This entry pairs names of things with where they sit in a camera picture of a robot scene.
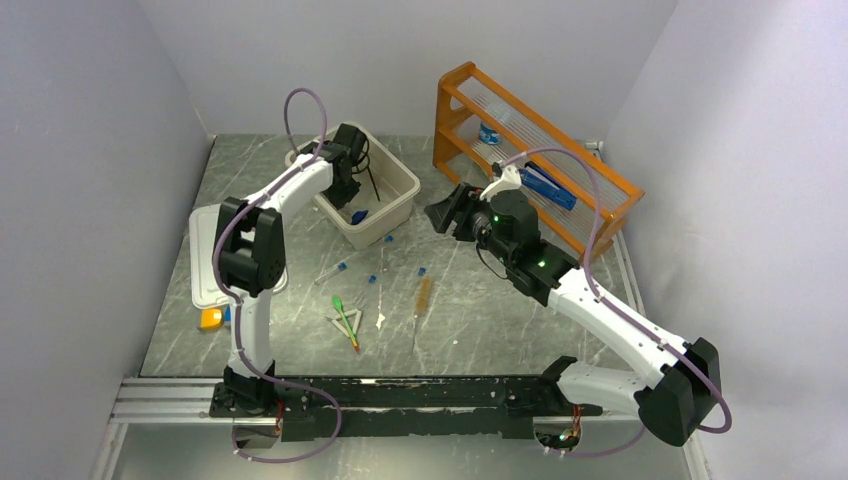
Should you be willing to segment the black wire tripod stand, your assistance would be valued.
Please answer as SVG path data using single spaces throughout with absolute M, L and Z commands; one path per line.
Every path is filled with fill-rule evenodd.
M 358 163 L 356 164 L 356 172 L 357 173 L 365 172 L 368 175 L 368 178 L 369 178 L 370 183 L 372 185 L 372 189 L 373 189 L 374 194 L 375 194 L 375 198 L 378 201 L 380 201 L 381 196 L 380 196 L 379 190 L 377 188 L 376 180 L 375 180 L 375 177 L 373 175 L 373 172 L 371 170 L 370 165 L 371 165 L 370 155 L 367 151 L 365 151 L 361 154 L 361 156 L 358 160 Z

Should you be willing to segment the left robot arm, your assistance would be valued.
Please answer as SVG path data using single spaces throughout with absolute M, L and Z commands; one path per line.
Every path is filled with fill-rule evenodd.
M 347 205 L 359 191 L 354 170 L 368 144 L 362 130 L 341 124 L 331 140 L 298 150 L 268 186 L 221 203 L 212 265 L 231 311 L 230 357 L 215 397 L 223 407 L 261 416 L 277 406 L 270 306 L 286 273 L 284 222 L 319 194 L 335 207 Z

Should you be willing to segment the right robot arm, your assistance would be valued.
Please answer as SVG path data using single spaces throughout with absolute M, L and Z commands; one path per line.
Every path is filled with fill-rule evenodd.
M 719 353 L 704 338 L 688 342 L 653 324 L 601 287 L 577 260 L 545 240 L 536 209 L 519 190 L 484 199 L 459 184 L 425 207 L 435 232 L 491 253 L 523 295 L 582 325 L 630 367 L 629 372 L 569 358 L 547 370 L 539 391 L 550 413 L 588 404 L 634 414 L 658 440 L 682 447 L 702 429 L 721 392 Z

